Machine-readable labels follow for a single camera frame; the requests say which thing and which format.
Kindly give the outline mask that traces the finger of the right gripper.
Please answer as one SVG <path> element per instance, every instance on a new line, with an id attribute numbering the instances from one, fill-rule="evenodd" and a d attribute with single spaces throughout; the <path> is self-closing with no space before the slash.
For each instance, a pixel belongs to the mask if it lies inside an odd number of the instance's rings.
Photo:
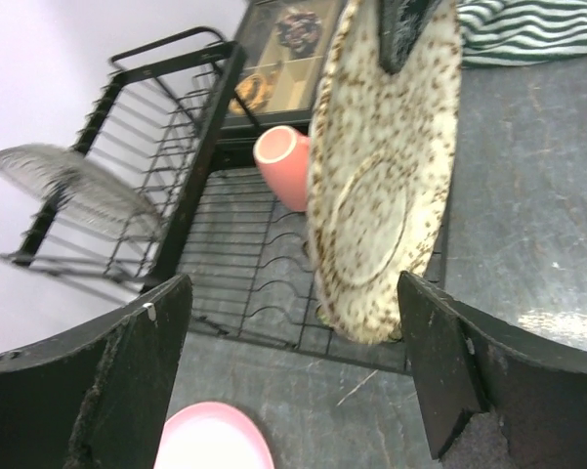
<path id="1" fill-rule="evenodd" d="M 454 1 L 377 1 L 377 64 L 385 74 L 402 70 L 439 6 L 455 15 Z"/>

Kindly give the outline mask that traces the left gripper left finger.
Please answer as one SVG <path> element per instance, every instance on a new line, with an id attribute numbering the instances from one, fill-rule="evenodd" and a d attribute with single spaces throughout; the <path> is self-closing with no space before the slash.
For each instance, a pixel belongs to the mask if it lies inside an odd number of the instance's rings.
<path id="1" fill-rule="evenodd" d="M 0 468 L 151 468 L 188 332 L 177 275 L 0 355 Z"/>

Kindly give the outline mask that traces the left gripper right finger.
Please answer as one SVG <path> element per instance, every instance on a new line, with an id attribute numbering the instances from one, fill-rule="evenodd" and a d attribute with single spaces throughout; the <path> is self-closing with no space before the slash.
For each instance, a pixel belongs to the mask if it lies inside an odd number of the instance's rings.
<path id="1" fill-rule="evenodd" d="M 587 468 L 587 352 L 452 298 L 397 286 L 430 455 L 445 468 Z"/>

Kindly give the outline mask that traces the pink plate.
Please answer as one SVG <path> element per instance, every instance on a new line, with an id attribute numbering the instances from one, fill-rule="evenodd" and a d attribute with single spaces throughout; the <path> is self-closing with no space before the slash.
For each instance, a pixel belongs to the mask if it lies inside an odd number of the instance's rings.
<path id="1" fill-rule="evenodd" d="M 244 412 L 221 402 L 201 402 L 166 421 L 154 466 L 273 469 L 274 461 L 263 433 Z"/>

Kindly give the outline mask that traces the speckled cream plate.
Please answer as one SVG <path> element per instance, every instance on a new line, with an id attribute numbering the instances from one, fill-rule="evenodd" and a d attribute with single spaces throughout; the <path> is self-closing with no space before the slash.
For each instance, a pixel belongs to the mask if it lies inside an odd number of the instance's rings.
<path id="1" fill-rule="evenodd" d="M 456 152 L 461 37 L 439 6 L 397 74 L 378 66 L 377 1 L 339 18 L 309 128 L 306 249 L 317 317 L 359 344 L 401 337 L 397 283 L 421 276 Z"/>

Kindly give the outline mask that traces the grey glass plate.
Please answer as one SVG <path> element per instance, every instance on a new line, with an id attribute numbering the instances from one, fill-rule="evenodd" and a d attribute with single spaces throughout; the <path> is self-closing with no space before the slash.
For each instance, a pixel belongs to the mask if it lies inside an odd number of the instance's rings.
<path id="1" fill-rule="evenodd" d="M 151 200 L 78 151 L 39 143 L 1 149 L 0 176 L 103 234 L 162 235 L 163 218 Z"/>

